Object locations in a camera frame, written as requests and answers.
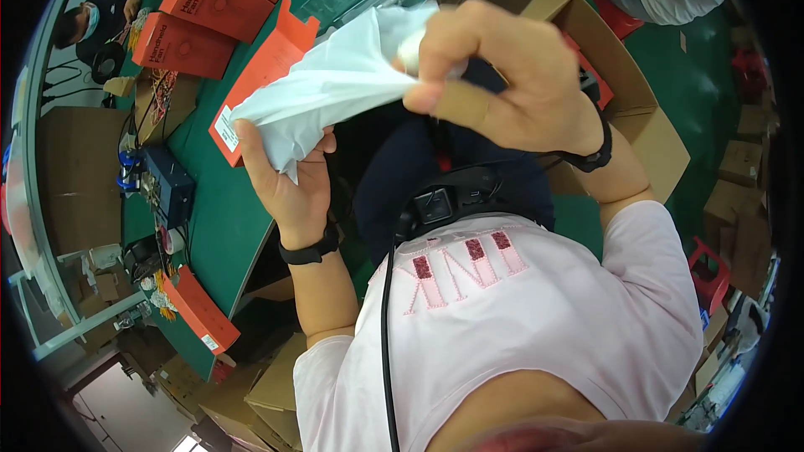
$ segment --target dark pants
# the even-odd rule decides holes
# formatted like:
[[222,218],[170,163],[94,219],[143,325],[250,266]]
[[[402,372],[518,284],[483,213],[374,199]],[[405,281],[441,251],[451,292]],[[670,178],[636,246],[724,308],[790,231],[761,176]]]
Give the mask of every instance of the dark pants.
[[[407,202],[426,182],[441,175],[426,119],[411,114],[399,125],[379,147],[357,187],[354,206],[358,231],[375,266],[391,248],[397,220]],[[548,178],[534,154],[501,148],[465,127],[441,123],[444,125],[453,167],[506,161],[490,165],[502,176],[500,195],[528,209],[539,224],[553,230]]]

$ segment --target window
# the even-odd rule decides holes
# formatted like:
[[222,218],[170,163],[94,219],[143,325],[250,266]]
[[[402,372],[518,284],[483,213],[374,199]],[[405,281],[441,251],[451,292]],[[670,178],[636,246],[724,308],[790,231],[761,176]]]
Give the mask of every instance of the window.
[[196,443],[194,437],[186,436],[171,452],[207,452],[207,450]]

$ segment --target pink t-shirt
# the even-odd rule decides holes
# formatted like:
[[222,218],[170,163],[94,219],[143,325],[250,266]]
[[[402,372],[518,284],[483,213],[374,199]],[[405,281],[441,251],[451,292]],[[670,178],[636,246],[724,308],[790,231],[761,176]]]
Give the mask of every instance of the pink t-shirt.
[[[566,380],[608,419],[660,421],[687,384],[703,333],[687,259],[654,201],[608,225],[603,264],[514,215],[458,221],[397,249],[389,309],[399,445],[420,452],[473,390],[505,372]],[[379,343],[385,262],[355,337],[296,361],[305,452],[389,450]]]

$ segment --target face mask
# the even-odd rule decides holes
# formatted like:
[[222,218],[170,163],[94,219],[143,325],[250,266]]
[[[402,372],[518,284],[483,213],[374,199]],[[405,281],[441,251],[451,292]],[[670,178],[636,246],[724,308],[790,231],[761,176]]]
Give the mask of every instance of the face mask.
[[81,37],[82,41],[87,40],[95,32],[98,21],[101,19],[101,12],[95,4],[87,4],[86,7],[89,9],[89,22],[87,23],[86,33]]

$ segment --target white plastic bag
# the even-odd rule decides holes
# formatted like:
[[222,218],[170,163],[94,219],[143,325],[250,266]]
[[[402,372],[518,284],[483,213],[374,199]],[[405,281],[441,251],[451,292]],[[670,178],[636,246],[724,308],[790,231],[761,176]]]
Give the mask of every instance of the white plastic bag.
[[254,91],[230,119],[254,122],[271,165],[298,183],[296,162],[313,151],[324,127],[398,100],[417,83],[390,60],[437,10],[435,3],[368,9],[308,51],[287,76]]

